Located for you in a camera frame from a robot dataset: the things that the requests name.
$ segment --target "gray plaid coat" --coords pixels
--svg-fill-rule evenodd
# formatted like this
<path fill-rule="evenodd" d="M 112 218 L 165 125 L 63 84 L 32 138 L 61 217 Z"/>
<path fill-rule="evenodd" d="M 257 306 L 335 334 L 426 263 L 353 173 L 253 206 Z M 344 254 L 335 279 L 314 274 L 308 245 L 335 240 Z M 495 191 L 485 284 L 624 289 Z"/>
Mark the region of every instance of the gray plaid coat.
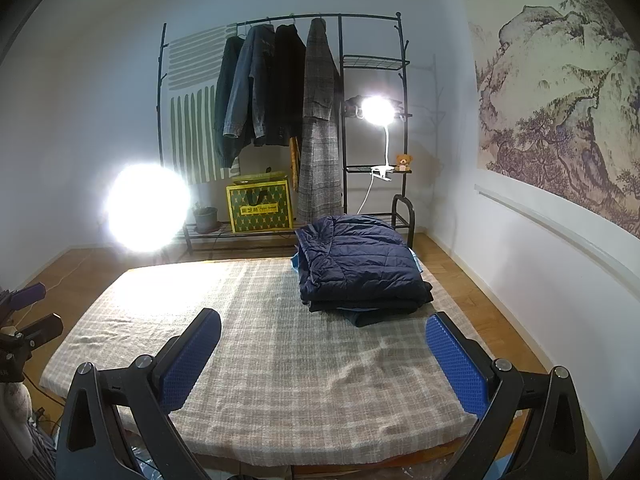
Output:
<path fill-rule="evenodd" d="M 298 195 L 298 220 L 302 222 L 342 213 L 336 122 L 338 80 L 326 38 L 326 23 L 315 18 L 306 40 Z"/>

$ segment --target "hanging jacket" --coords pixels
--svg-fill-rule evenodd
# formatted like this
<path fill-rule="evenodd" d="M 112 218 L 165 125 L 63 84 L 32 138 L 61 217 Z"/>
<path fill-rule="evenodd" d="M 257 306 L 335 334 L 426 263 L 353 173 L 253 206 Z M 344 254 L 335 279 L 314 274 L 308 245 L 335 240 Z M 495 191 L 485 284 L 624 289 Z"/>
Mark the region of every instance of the hanging jacket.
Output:
<path fill-rule="evenodd" d="M 226 108 L 231 97 L 231 90 L 234 84 L 234 74 L 238 65 L 238 57 L 244 40 L 238 36 L 227 38 L 225 50 L 222 55 L 222 63 L 220 65 L 220 74 L 216 83 L 216 96 L 213 114 L 213 138 L 216 143 L 216 156 L 218 158 L 219 168 L 231 168 L 240 154 L 242 148 L 251 142 L 254 138 L 254 124 L 250 120 L 251 109 L 248 109 L 248 120 L 244 122 L 244 128 L 238 137 L 225 137 L 223 135 L 225 129 Z"/>
<path fill-rule="evenodd" d="M 273 62 L 275 32 L 272 25 L 257 25 L 249 30 L 240 50 L 234 83 L 226 108 L 224 135 L 240 137 L 252 111 L 257 139 L 267 130 L 266 105 L 269 91 L 268 67 Z"/>
<path fill-rule="evenodd" d="M 276 30 L 273 63 L 268 67 L 269 99 L 265 143 L 289 146 L 302 132 L 302 101 L 305 91 L 306 47 L 295 25 Z"/>
<path fill-rule="evenodd" d="M 313 222 L 342 211 L 342 168 L 338 160 L 339 80 L 322 18 L 311 21 L 306 40 L 305 91 L 298 220 Z"/>

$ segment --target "lamp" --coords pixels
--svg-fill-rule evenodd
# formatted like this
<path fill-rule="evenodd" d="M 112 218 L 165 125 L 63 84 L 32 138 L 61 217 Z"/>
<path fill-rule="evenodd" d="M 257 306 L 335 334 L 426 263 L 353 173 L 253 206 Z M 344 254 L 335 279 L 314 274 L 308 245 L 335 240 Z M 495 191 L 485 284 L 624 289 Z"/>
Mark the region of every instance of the lamp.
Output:
<path fill-rule="evenodd" d="M 386 176 L 387 171 L 392 171 L 393 166 L 389 165 L 389 129 L 388 126 L 394 120 L 396 110 L 391 101 L 380 96 L 367 97 L 362 100 L 362 115 L 371 124 L 384 126 L 385 143 L 385 164 L 384 166 L 372 166 L 371 172 L 374 176 L 382 180 L 391 180 Z"/>
<path fill-rule="evenodd" d="M 122 170 L 111 188 L 109 228 L 125 247 L 155 251 L 184 224 L 189 202 L 189 189 L 176 173 L 156 164 L 135 164 Z"/>

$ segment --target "denim jacket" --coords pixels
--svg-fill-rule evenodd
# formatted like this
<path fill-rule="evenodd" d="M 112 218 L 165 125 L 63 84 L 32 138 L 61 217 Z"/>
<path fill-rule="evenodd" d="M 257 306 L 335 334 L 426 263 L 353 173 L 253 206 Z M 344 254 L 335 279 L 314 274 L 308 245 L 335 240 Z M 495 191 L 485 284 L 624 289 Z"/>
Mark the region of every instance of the denim jacket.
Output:
<path fill-rule="evenodd" d="M 273 59 L 275 32 L 272 25 L 249 30 L 238 57 L 234 84 L 225 116 L 225 137 L 239 137 L 251 104 L 255 137 L 266 134 L 268 67 Z"/>
<path fill-rule="evenodd" d="M 248 120 L 244 123 L 244 130 L 239 137 L 225 137 L 223 135 L 225 129 L 226 108 L 229 105 L 231 97 L 231 89 L 234 85 L 234 74 L 238 65 L 238 57 L 244 45 L 244 40 L 233 36 L 227 38 L 225 43 L 225 51 L 222 55 L 222 63 L 220 65 L 220 74 L 216 83 L 216 99 L 213 114 L 213 133 L 216 147 L 216 156 L 218 158 L 218 166 L 220 168 L 231 168 L 234 160 L 240 151 L 251 143 L 254 136 L 254 123 L 250 120 L 251 111 L 249 111 Z"/>

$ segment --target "white baseboard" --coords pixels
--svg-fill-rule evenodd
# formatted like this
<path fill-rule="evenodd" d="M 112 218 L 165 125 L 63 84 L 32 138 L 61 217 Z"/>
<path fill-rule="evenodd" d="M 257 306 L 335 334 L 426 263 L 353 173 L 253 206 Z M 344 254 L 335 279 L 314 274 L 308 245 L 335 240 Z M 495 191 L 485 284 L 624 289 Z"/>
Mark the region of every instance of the white baseboard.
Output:
<path fill-rule="evenodd" d="M 535 340 L 535 338 L 524 328 L 522 323 L 513 315 L 513 312 L 507 308 L 507 306 L 500 301 L 498 296 L 491 290 L 491 287 L 480 277 L 478 274 L 474 272 L 474 270 L 469 267 L 469 265 L 457 254 L 455 253 L 451 247 L 449 247 L 443 240 L 438 238 L 432 232 L 429 232 L 427 229 L 416 228 L 416 232 L 424 232 L 431 240 L 433 240 L 438 247 L 440 247 L 445 253 L 449 255 L 449 257 L 462 269 L 462 271 L 471 279 L 472 282 L 476 284 L 476 286 L 482 290 L 482 293 L 489 298 L 489 300 L 495 305 L 495 307 L 500 311 L 500 313 L 507 319 L 507 321 L 511 324 L 511 326 L 516 329 L 516 332 L 520 335 L 520 337 L 524 340 L 524 342 L 531 348 L 531 351 L 538 358 L 540 363 L 542 363 L 545 370 L 550 371 L 551 368 L 556 366 L 552 359 L 546 354 L 546 352 L 542 349 L 542 346 Z M 609 465 L 609 460 L 607 459 L 607 455 L 605 454 L 604 448 L 602 447 L 602 443 L 600 438 L 595 432 L 593 428 L 593 424 L 589 420 L 589 417 L 582 410 L 582 421 L 584 423 L 584 433 L 587 436 L 591 447 L 593 448 L 593 452 L 596 455 L 596 459 L 598 460 L 598 465 L 600 466 L 600 470 L 604 478 L 606 478 L 610 472 L 612 471 L 612 467 Z"/>

